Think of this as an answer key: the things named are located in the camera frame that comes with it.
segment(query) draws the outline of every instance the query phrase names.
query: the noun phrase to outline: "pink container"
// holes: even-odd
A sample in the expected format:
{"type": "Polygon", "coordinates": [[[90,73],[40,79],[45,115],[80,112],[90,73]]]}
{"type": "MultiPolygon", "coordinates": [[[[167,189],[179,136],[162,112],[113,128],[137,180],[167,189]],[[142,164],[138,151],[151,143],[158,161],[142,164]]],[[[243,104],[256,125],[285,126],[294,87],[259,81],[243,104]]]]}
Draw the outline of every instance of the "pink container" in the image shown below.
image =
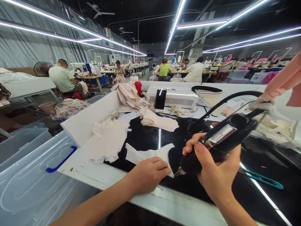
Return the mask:
{"type": "Polygon", "coordinates": [[[52,102],[41,104],[38,107],[47,114],[52,115],[55,113],[55,108],[52,102]]]}

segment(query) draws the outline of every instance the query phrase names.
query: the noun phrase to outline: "pile of fabric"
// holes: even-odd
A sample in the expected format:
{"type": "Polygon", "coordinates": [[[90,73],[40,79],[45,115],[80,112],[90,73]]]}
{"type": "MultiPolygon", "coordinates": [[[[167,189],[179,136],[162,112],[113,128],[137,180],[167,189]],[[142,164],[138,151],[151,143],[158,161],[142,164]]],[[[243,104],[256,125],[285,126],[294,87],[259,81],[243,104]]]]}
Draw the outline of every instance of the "pile of fabric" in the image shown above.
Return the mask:
{"type": "Polygon", "coordinates": [[[141,124],[144,126],[153,126],[169,132],[174,132],[179,127],[176,120],[160,117],[146,108],[141,108],[137,115],[143,118],[141,124]]]}
{"type": "Polygon", "coordinates": [[[11,96],[10,91],[8,91],[1,83],[0,83],[0,107],[3,105],[9,104],[7,99],[11,96]]]}
{"type": "Polygon", "coordinates": [[[153,106],[153,104],[138,96],[138,91],[136,90],[134,84],[117,83],[112,87],[112,92],[114,90],[117,90],[119,99],[124,105],[119,108],[119,112],[139,111],[141,108],[148,109],[149,106],[153,106]]]}
{"type": "Polygon", "coordinates": [[[67,119],[85,109],[89,105],[90,104],[85,100],[64,99],[55,106],[55,115],[53,115],[51,118],[53,120],[67,119]]]}

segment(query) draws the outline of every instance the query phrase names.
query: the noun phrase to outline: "black cable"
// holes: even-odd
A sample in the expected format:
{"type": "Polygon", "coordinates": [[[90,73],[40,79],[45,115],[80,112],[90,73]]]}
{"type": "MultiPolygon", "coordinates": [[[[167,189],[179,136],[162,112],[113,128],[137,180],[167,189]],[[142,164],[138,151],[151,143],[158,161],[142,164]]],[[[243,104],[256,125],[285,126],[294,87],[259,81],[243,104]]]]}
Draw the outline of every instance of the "black cable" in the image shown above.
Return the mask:
{"type": "MultiPolygon", "coordinates": [[[[211,108],[205,115],[203,115],[201,118],[199,118],[197,121],[195,121],[190,127],[188,127],[187,130],[191,129],[197,122],[204,120],[207,116],[209,116],[212,112],[214,112],[218,107],[220,107],[222,104],[227,103],[229,100],[235,98],[235,97],[239,97],[239,96],[245,96],[245,95],[252,95],[252,96],[256,96],[259,97],[260,95],[262,95],[262,92],[259,91],[242,91],[242,92],[238,92],[238,93],[234,93],[226,98],[224,98],[223,100],[221,100],[219,103],[217,103],[213,108],[211,108]]],[[[265,110],[261,110],[261,109],[256,109],[253,112],[247,114],[248,117],[253,118],[254,116],[261,114],[262,112],[264,112],[265,110]]]]}

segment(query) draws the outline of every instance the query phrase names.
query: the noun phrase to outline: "plastic bag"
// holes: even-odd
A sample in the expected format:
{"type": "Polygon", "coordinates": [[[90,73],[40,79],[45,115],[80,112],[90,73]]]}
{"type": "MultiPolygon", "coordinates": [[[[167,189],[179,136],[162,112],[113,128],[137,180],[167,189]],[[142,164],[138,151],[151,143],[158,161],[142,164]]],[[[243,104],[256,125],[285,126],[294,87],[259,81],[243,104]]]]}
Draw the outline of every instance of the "plastic bag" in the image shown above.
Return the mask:
{"type": "Polygon", "coordinates": [[[0,74],[0,83],[23,83],[31,80],[39,79],[33,75],[23,72],[9,72],[0,74]]]}
{"type": "Polygon", "coordinates": [[[156,75],[150,76],[150,81],[158,81],[158,77],[156,75]]]}
{"type": "Polygon", "coordinates": [[[182,76],[181,76],[181,74],[178,73],[178,74],[174,74],[173,78],[182,78],[182,76]]]}

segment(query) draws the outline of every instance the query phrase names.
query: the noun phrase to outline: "hand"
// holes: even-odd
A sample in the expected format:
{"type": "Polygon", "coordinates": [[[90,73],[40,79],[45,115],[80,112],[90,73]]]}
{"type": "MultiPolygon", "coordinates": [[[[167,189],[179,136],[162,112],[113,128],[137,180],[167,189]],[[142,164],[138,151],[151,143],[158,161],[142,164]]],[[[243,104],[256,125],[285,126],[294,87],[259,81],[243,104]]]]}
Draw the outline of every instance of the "hand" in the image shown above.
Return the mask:
{"type": "Polygon", "coordinates": [[[209,150],[199,142],[205,134],[197,133],[187,141],[183,155],[191,152],[191,143],[194,142],[195,154],[203,167],[202,172],[198,174],[198,179],[212,201],[217,204],[234,197],[232,183],[240,168],[241,146],[234,148],[222,163],[215,163],[209,150]]]}
{"type": "Polygon", "coordinates": [[[153,191],[171,172],[167,162],[160,157],[152,157],[139,162],[123,180],[135,196],[153,191]]]}

